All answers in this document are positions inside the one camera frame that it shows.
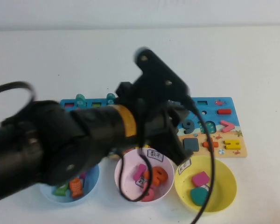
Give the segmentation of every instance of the dark blue square piece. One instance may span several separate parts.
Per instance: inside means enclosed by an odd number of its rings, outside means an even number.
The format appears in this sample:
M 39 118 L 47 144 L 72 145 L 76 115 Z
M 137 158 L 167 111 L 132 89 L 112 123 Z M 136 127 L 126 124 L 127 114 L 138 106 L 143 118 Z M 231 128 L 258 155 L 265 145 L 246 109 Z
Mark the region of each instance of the dark blue square piece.
M 192 152 L 199 151 L 199 143 L 197 138 L 185 138 L 183 139 L 183 148 L 185 150 L 191 150 Z

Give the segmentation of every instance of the red rectangle piece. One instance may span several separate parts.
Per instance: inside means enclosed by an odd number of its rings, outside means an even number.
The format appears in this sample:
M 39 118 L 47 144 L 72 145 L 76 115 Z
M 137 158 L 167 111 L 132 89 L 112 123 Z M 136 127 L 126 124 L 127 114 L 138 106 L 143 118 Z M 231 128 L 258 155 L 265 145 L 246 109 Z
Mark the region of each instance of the red rectangle piece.
M 219 109 L 217 111 L 218 114 L 223 115 L 223 114 L 231 114 L 231 109 Z

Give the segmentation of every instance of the blue bowl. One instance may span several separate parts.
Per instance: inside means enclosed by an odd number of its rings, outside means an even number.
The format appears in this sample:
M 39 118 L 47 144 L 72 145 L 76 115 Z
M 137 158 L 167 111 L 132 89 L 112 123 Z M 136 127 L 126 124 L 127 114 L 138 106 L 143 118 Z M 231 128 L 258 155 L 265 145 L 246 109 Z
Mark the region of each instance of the blue bowl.
M 72 206 L 84 202 L 94 191 L 99 177 L 99 167 L 98 165 L 91 168 L 86 175 L 84 181 L 83 192 L 84 196 L 80 198 L 72 198 L 71 191 L 68 189 L 66 191 L 66 196 L 56 196 L 53 193 L 56 190 L 56 186 L 49 186 L 47 184 L 40 184 L 41 193 L 49 200 L 57 204 L 64 206 Z

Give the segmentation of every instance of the yellow puzzle piece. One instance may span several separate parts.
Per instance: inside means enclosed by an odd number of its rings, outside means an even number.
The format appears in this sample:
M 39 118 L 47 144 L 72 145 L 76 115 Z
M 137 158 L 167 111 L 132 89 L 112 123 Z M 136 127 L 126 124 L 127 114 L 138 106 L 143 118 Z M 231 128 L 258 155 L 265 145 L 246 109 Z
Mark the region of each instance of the yellow puzzle piece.
M 225 140 L 224 144 L 226 145 L 225 146 L 226 149 L 240 150 L 242 147 L 239 143 L 239 140 Z

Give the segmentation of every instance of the white wall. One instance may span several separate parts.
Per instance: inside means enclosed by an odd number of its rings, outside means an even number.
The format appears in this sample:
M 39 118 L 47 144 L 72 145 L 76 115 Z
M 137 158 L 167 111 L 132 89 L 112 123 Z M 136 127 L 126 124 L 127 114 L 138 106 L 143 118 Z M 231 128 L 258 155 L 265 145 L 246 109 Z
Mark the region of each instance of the white wall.
M 0 30 L 280 24 L 280 0 L 0 0 Z

